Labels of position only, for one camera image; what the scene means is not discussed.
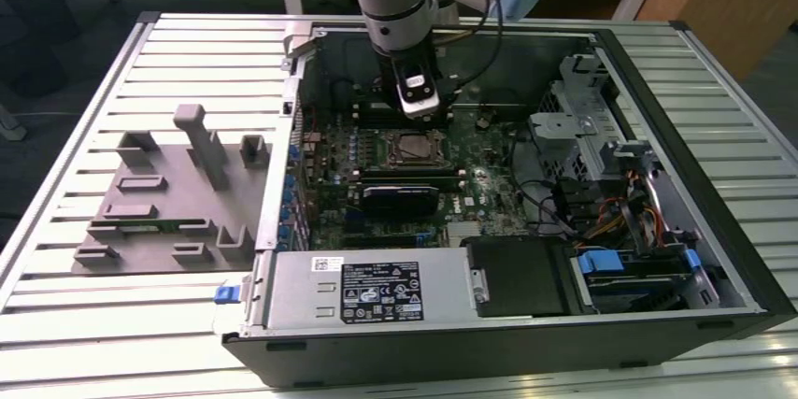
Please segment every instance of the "cable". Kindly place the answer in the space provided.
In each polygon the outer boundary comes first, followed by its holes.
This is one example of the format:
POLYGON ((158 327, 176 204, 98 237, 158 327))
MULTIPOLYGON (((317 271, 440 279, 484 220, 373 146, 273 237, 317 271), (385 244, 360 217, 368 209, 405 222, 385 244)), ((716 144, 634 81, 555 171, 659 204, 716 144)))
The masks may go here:
POLYGON ((80 112, 22 112, 21 114, 10 114, 12 117, 34 117, 34 116, 82 116, 80 112))
POLYGON ((483 29, 484 22, 487 21, 488 11, 489 11, 489 0, 484 0, 484 12, 483 12, 481 18, 479 19, 479 23, 469 30, 467 30, 453 36, 444 37, 444 38, 436 40, 433 42, 435 47, 444 46, 447 44, 451 44, 453 42, 463 40, 464 38, 467 38, 469 36, 476 35, 476 33, 483 29))
POLYGON ((21 219, 22 214, 16 214, 13 212, 0 212, 0 220, 20 221, 21 219))
POLYGON ((513 135, 512 136, 512 145, 509 146, 509 155, 508 155, 508 159, 507 159, 508 166, 509 166, 509 184, 512 185, 512 188, 515 189, 515 191, 521 194, 525 201, 528 201, 537 208, 537 210, 541 209, 541 211, 545 212, 545 214, 548 214, 551 219, 560 226, 562 231, 567 235, 580 238, 579 233, 571 229, 568 224, 562 220, 560 217, 557 217, 557 214, 548 207, 545 207, 545 205, 540 201, 537 201, 535 198, 532 198, 532 196, 528 193, 525 193, 523 191, 521 185, 519 184, 519 181, 515 178, 515 167, 512 166, 513 165, 512 159, 513 159, 513 155, 515 155, 515 148, 516 148, 517 141, 519 141, 517 136, 513 135))
POLYGON ((499 52, 501 50, 501 37, 503 37, 501 0, 495 0, 495 5, 496 5, 496 45, 493 46, 493 51, 489 55, 487 63, 483 65, 483 67, 476 72, 473 72, 468 77, 465 77, 457 81, 457 87, 456 87, 455 91, 459 89, 463 89, 463 87, 484 73, 487 68, 495 63, 496 58, 499 58, 499 52))

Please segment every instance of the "black cable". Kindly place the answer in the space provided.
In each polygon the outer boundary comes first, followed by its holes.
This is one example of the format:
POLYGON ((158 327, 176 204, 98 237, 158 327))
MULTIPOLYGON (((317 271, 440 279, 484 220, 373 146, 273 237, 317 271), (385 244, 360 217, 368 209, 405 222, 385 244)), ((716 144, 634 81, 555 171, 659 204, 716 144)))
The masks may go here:
POLYGON ((513 160, 513 155, 515 155, 515 148, 516 148, 516 144, 517 144, 517 136, 515 135, 512 137, 512 145, 509 146, 509 155, 508 155, 508 163, 509 163, 509 184, 512 185, 512 188, 515 189, 516 192, 519 192, 523 196, 523 198, 525 199, 525 201, 528 201, 536 208, 537 210, 541 209, 543 212, 545 212, 548 214, 548 216, 551 217, 551 219, 557 223, 557 225, 562 228, 562 231, 568 234, 570 236, 575 236, 578 238, 582 238, 579 233, 576 233, 576 231, 574 231, 571 229, 571 227, 568 226, 568 224, 560 219, 560 217, 557 217, 557 214, 548 208, 545 207, 545 205, 537 201, 535 198, 532 198, 532 196, 525 193, 523 191, 521 185, 519 184, 517 179, 515 178, 515 167, 512 164, 512 160, 513 160))
POLYGON ((13 212, 0 212, 0 220, 20 221, 21 219, 22 214, 14 214, 13 212))
POLYGON ((493 46, 493 51, 489 55, 489 59, 483 67, 473 72, 468 77, 460 79, 457 81, 457 88, 461 89, 467 83, 473 81, 487 70, 487 68, 495 63, 496 58, 499 58, 499 52, 501 50, 501 37, 503 37, 503 10, 501 10, 501 0, 493 0, 496 3, 496 45, 493 46))
POLYGON ((439 40, 436 40, 433 43, 435 47, 444 46, 447 44, 457 42, 459 40, 461 40, 469 36, 476 35, 476 33, 483 29, 484 23, 487 22, 488 11, 489 11, 489 0, 484 0, 484 11, 483 11, 481 18, 479 19, 479 23, 468 31, 459 33, 455 36, 451 36, 448 38, 443 37, 439 40))

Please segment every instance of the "sticker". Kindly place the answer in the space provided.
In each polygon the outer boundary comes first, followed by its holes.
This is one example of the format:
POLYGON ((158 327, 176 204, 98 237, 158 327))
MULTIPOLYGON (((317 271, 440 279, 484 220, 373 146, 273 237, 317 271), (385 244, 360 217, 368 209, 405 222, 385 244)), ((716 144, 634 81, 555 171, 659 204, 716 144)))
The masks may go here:
MULTIPOLYGON (((317 259, 340 259, 343 263, 343 257, 317 259)), ((339 265, 337 269, 341 272, 343 322, 363 324, 424 319, 417 262, 345 264, 343 267, 339 265)))
POLYGON ((340 265, 343 264, 343 257, 312 257, 311 271, 340 271, 340 265))

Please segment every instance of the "metal table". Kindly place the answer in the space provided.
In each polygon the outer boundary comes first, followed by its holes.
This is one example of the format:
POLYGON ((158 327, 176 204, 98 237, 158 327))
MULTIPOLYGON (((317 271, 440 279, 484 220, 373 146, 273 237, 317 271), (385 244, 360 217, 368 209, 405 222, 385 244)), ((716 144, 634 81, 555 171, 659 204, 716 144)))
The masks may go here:
MULTIPOLYGON (((285 28, 344 17, 144 15, 0 258, 2 397, 396 398, 795 397, 798 321, 702 347, 660 366, 512 378, 273 392, 219 343, 236 306, 217 285, 244 273, 122 277, 69 274, 120 159, 122 130, 181 142, 171 121, 199 102, 205 125, 235 143, 269 135, 287 72, 285 28)), ((798 153, 688 31, 667 23, 531 21, 611 28, 788 296, 798 299, 798 153)))

